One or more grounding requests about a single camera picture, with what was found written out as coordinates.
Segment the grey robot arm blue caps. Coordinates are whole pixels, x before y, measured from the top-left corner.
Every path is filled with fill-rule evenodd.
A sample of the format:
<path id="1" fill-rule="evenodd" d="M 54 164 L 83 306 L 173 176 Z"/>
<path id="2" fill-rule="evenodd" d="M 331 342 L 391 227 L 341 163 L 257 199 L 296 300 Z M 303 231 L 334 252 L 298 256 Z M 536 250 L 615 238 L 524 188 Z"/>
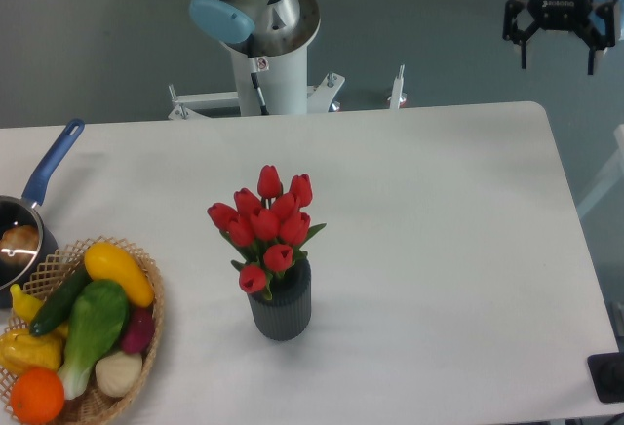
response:
<path id="1" fill-rule="evenodd" d="M 502 37 L 524 49 L 538 31 L 575 34 L 589 49 L 588 70 L 620 38 L 620 0 L 508 0 Z M 189 15 L 204 33 L 248 58 L 290 53 L 320 25 L 315 0 L 191 0 Z"/>

